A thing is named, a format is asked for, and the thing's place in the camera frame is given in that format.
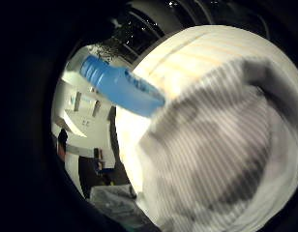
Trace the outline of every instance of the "white fabric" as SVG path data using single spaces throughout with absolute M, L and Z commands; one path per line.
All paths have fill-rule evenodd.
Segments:
M 159 45 L 139 64 L 135 72 L 162 88 L 171 99 L 170 104 L 159 112 L 153 121 L 139 118 L 120 109 L 116 119 L 120 156 L 131 183 L 138 193 L 137 205 L 155 224 L 160 226 L 163 231 L 253 232 L 262 227 L 284 206 L 298 186 L 298 71 L 277 47 L 257 35 L 236 28 L 193 27 L 176 34 Z M 206 88 L 209 85 L 202 86 L 205 83 L 203 78 L 209 75 L 210 78 L 207 79 L 220 79 L 220 81 L 216 81 L 214 87 L 211 86 L 215 89 L 210 93 L 211 97 L 208 97 L 208 93 L 206 93 Z M 204 185 L 202 183 L 204 181 L 199 177 L 200 181 L 196 182 L 198 185 L 195 188 L 196 192 L 193 192 L 191 188 L 193 185 L 189 178 L 180 178 L 180 176 L 187 177 L 191 172 L 191 166 L 195 164 L 195 153 L 191 152 L 194 150 L 193 144 L 189 142 L 190 139 L 179 136 L 183 130 L 178 130 L 179 135 L 176 135 L 169 129 L 171 124 L 167 127 L 161 122 L 165 120 L 167 123 L 165 118 L 170 117 L 174 112 L 179 112 L 175 114 L 174 122 L 180 123 L 199 118 L 196 113 L 187 114 L 189 110 L 185 104 L 182 105 L 183 107 L 179 104 L 180 107 L 177 107 L 177 110 L 171 106 L 176 101 L 179 102 L 183 99 L 184 95 L 201 100 L 200 96 L 203 92 L 206 93 L 203 94 L 203 98 L 215 99 L 216 104 L 227 103 L 233 98 L 237 98 L 240 88 L 235 88 L 235 92 L 231 92 L 226 87 L 232 84 L 229 79 L 231 76 L 240 80 L 239 86 L 241 87 L 254 86 L 261 90 L 260 95 L 254 89 L 248 95 L 238 99 L 239 102 L 243 102 L 250 97 L 251 102 L 255 102 L 254 108 L 246 108 L 251 111 L 246 117 L 257 115 L 258 111 L 263 112 L 266 109 L 268 113 L 268 116 L 265 117 L 266 120 L 263 117 L 258 118 L 262 119 L 259 124 L 264 125 L 266 130 L 262 130 L 262 127 L 252 127 L 253 132 L 251 132 L 247 130 L 247 127 L 237 127 L 237 117 L 244 121 L 246 119 L 246 123 L 249 122 L 246 117 L 241 115 L 240 111 L 237 115 L 228 114 L 227 120 L 230 124 L 226 124 L 223 120 L 219 121 L 219 117 L 224 115 L 224 111 L 213 107 L 212 111 L 207 110 L 209 112 L 207 114 L 213 115 L 211 118 L 208 117 L 209 120 L 219 122 L 218 127 L 226 129 L 225 134 L 237 133 L 236 138 L 240 137 L 239 134 L 248 135 L 242 140 L 242 145 L 247 141 L 250 141 L 249 145 L 253 145 L 256 140 L 249 140 L 249 138 L 251 135 L 258 134 L 263 137 L 258 144 L 265 147 L 264 144 L 267 143 L 270 149 L 267 150 L 267 153 L 260 154 L 255 152 L 254 146 L 248 149 L 254 151 L 253 155 L 256 158 L 265 158 L 261 168 L 257 168 L 256 174 L 250 172 L 249 175 L 243 175 L 241 172 L 245 170 L 245 165 L 250 165 L 249 159 L 240 160 L 239 167 L 225 163 L 226 160 L 232 161 L 232 157 L 237 157 L 234 151 L 227 153 L 227 159 L 222 159 L 221 155 L 220 159 L 215 157 L 216 164 L 223 163 L 223 167 L 225 166 L 224 171 L 221 171 L 221 168 L 214 168 L 215 165 L 211 164 L 205 173 L 217 175 L 218 180 L 222 180 L 219 181 L 221 185 L 215 185 L 214 188 L 210 185 L 212 182 L 207 182 Z M 221 87 L 231 98 L 215 94 L 215 91 L 218 93 L 221 91 Z M 195 106 L 197 110 L 193 106 L 190 107 L 190 112 L 199 113 L 204 107 L 204 105 Z M 215 134 L 208 132 L 206 125 L 200 127 L 202 127 L 202 131 L 207 132 L 205 137 L 215 137 Z M 164 133 L 164 135 L 167 135 L 168 132 L 169 140 L 166 139 L 167 136 L 163 136 L 163 139 L 153 142 L 152 138 L 148 136 L 150 132 Z M 173 143 L 171 148 L 175 151 L 169 152 L 168 148 L 164 147 L 169 147 L 171 139 L 174 139 L 175 136 L 177 136 L 176 139 L 179 139 L 177 143 L 179 145 L 176 147 L 176 143 Z M 201 140 L 201 136 L 202 133 L 194 134 L 195 139 Z M 222 144 L 227 147 L 227 139 L 230 137 L 216 139 L 215 142 L 220 144 L 218 146 L 220 148 Z M 187 154 L 190 157 L 182 155 L 180 159 L 180 156 L 174 155 L 178 153 L 174 147 L 177 150 L 188 149 Z M 210 160 L 211 157 L 206 157 L 206 153 L 201 154 Z M 178 171 L 176 172 L 167 170 L 169 165 L 167 162 L 171 161 L 170 157 L 172 156 L 177 158 L 175 163 L 178 166 L 176 169 Z M 236 173 L 234 176 L 230 176 L 231 172 L 228 171 L 231 166 L 236 167 L 237 170 L 234 172 Z M 164 182 L 162 185 L 163 176 L 168 176 L 167 180 L 170 182 Z M 242 196 L 244 199 L 240 199 L 237 194 L 237 199 L 234 200 L 236 197 L 233 199 L 235 202 L 233 204 L 222 204 L 218 200 L 219 196 L 223 196 L 222 193 L 226 195 L 229 193 L 227 190 L 232 189 L 227 188 L 224 181 L 230 182 L 230 180 L 236 179 L 250 181 L 254 176 L 259 178 L 258 185 L 253 186 L 255 190 L 234 188 L 237 189 L 235 193 L 244 192 L 246 198 Z M 202 199 L 206 198 L 204 195 L 207 199 L 208 195 L 210 196 L 210 203 Z
M 287 101 L 285 79 L 267 59 L 235 60 L 156 115 L 137 148 L 137 204 L 157 226 L 253 232 L 284 206 L 298 186 L 298 95 Z

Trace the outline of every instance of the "striped fabric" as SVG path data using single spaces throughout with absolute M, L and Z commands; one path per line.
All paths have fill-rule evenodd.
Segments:
M 287 202 L 298 186 L 298 93 L 283 78 L 266 58 L 239 58 L 155 115 L 137 147 L 137 204 L 163 231 L 256 231 Z

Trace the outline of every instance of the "gray striped cloth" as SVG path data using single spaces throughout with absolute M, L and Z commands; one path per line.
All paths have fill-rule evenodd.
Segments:
M 163 231 L 256 231 L 298 186 L 297 86 L 266 58 L 230 61 L 159 111 L 137 150 L 137 205 Z

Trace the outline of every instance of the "blue bottle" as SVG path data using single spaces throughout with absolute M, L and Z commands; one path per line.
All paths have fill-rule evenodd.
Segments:
M 111 102 L 144 117 L 151 117 L 164 106 L 159 90 L 128 69 L 112 67 L 83 50 L 73 59 L 74 69 Z

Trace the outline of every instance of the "white cloth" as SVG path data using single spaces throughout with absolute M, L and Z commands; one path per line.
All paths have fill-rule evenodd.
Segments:
M 267 58 L 229 61 L 158 112 L 137 151 L 137 205 L 163 231 L 256 231 L 298 186 L 298 86 Z

